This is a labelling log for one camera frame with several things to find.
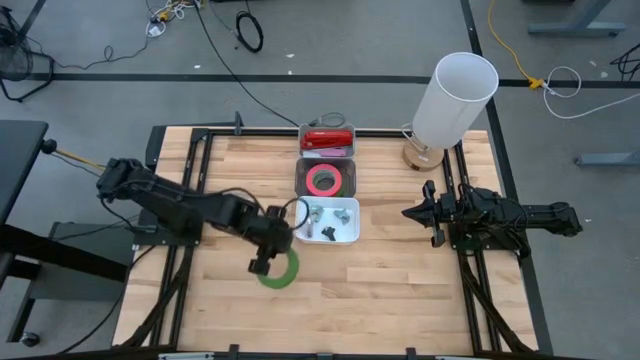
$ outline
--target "wooden tabletop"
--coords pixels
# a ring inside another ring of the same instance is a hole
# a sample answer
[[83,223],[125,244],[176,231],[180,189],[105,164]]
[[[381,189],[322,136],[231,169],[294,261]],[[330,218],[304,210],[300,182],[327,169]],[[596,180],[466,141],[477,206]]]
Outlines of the wooden tabletop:
[[[158,175],[181,181],[190,134],[188,127],[167,129]],[[422,202],[427,179],[444,192],[443,172],[410,170],[401,158],[404,141],[358,138],[360,239],[350,246],[294,240],[300,271],[283,290],[268,289],[247,272],[255,246],[205,226],[193,259],[179,350],[226,351],[239,344],[250,352],[403,354],[415,347],[418,354],[472,354],[456,253],[448,244],[432,248],[431,230],[400,213]],[[216,136],[205,192],[241,186],[265,207],[284,204],[295,197],[296,143],[294,137]],[[499,190],[487,133],[468,132],[464,150],[471,184]],[[458,179],[455,160],[453,168]],[[158,247],[131,271],[114,344],[131,336],[154,305],[165,256],[166,247]],[[485,257],[496,307],[523,342],[536,348],[515,256],[487,251]],[[285,262],[278,256],[270,275],[280,274]],[[476,308],[488,348],[484,313]],[[165,342],[171,315],[167,311]]]

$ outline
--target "green tape roll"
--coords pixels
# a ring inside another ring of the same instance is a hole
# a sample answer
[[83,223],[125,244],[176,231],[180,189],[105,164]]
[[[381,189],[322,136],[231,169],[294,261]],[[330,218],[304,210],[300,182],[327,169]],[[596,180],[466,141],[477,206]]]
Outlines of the green tape roll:
[[[324,170],[318,171],[313,177],[313,186],[317,188],[320,182],[325,179],[332,179],[333,181],[335,181],[335,178],[333,177],[333,174],[330,171],[324,171]],[[333,197],[342,197],[344,194],[344,187],[345,187],[345,183],[343,182],[342,186],[340,187],[340,189],[338,189],[338,192],[335,195],[333,195]]]
[[283,289],[289,286],[298,275],[300,268],[300,260],[298,254],[293,249],[287,251],[287,270],[278,278],[270,278],[264,275],[258,275],[260,283],[271,289]]

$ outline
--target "white cable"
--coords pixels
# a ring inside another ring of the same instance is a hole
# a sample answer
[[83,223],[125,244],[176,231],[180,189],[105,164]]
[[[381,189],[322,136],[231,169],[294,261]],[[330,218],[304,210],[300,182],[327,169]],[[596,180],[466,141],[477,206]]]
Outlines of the white cable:
[[[557,70],[560,70],[560,69],[567,70],[567,71],[573,73],[578,78],[578,88],[572,94],[568,94],[568,95],[560,94],[560,93],[558,93],[557,91],[555,91],[555,90],[553,90],[551,88],[551,78],[553,77],[553,74]],[[631,95],[631,96],[629,96],[627,98],[624,98],[622,100],[618,100],[618,101],[612,102],[610,104],[602,105],[600,107],[597,107],[595,109],[589,110],[589,111],[584,112],[582,114],[571,115],[571,116],[563,116],[563,115],[558,115],[553,110],[551,110],[551,106],[549,105],[549,101],[547,100],[547,92],[549,94],[553,95],[553,96],[557,96],[557,97],[563,98],[563,99],[569,99],[569,98],[572,98],[572,97],[578,95],[578,93],[580,93],[580,90],[582,89],[582,78],[580,77],[580,74],[578,74],[577,71],[575,71],[574,69],[572,69],[572,68],[570,68],[568,66],[558,66],[558,67],[554,68],[553,70],[551,70],[551,72],[549,73],[549,76],[547,77],[547,81],[542,84],[542,87],[544,88],[544,92],[542,94],[542,97],[544,98],[544,104],[547,106],[547,110],[549,110],[549,112],[553,116],[555,116],[555,117],[557,117],[559,119],[563,119],[563,120],[571,120],[571,119],[581,118],[583,116],[587,116],[589,114],[593,114],[596,111],[600,111],[600,110],[606,109],[606,108],[614,106],[614,105],[622,104],[623,102],[629,101],[629,100],[631,100],[633,98],[636,98],[636,97],[640,96],[640,93],[637,93],[637,94]]]
[[[151,19],[155,19],[157,18],[158,14],[162,13],[162,12],[166,12],[167,10],[169,11],[169,13],[172,13],[174,15],[174,17],[178,18],[178,20],[182,20],[184,19],[184,9],[189,9],[192,8],[193,5],[187,5],[184,3],[183,0],[167,0],[167,2],[165,3],[165,6],[156,10],[153,15],[151,15],[149,21],[147,22],[147,28],[145,30],[145,33],[148,37],[158,37],[162,34],[164,34],[164,32],[167,30],[167,24],[164,21],[159,21],[157,23],[152,23]],[[151,27],[151,25],[156,25],[156,27],[158,28],[159,32],[153,32],[151,33],[150,30],[153,29]]]

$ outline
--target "red tape roll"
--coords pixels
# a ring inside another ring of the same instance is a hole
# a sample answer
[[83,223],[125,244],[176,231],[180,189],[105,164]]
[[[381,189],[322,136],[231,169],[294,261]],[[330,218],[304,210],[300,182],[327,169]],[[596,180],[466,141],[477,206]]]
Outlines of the red tape roll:
[[[313,179],[318,173],[328,172],[333,178],[333,186],[327,190],[320,190],[313,184]],[[342,188],[342,175],[335,166],[329,164],[318,164],[312,167],[307,173],[307,189],[313,196],[335,196]]]

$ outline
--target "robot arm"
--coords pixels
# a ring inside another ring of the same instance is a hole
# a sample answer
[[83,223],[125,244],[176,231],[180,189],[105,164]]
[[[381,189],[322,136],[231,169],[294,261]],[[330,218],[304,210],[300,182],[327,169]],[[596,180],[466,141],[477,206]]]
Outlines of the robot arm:
[[520,205],[488,189],[462,184],[459,190],[459,200],[452,193],[436,199],[434,182],[429,180],[422,190],[422,204],[402,211],[404,216],[433,228],[433,247],[445,242],[441,223],[452,224],[456,234],[452,245],[458,249],[484,248],[486,241],[494,239],[506,249],[519,250],[521,258],[529,255],[519,235],[525,229],[545,229],[567,237],[582,231],[576,211],[567,203]]
[[204,221],[251,242],[258,247],[248,269],[254,274],[267,275],[269,259],[291,248],[293,232],[284,220],[283,207],[269,206],[264,211],[255,198],[247,200],[229,193],[231,190],[200,194],[155,175],[138,160],[109,160],[97,188],[98,197],[109,203],[133,200],[178,236]]

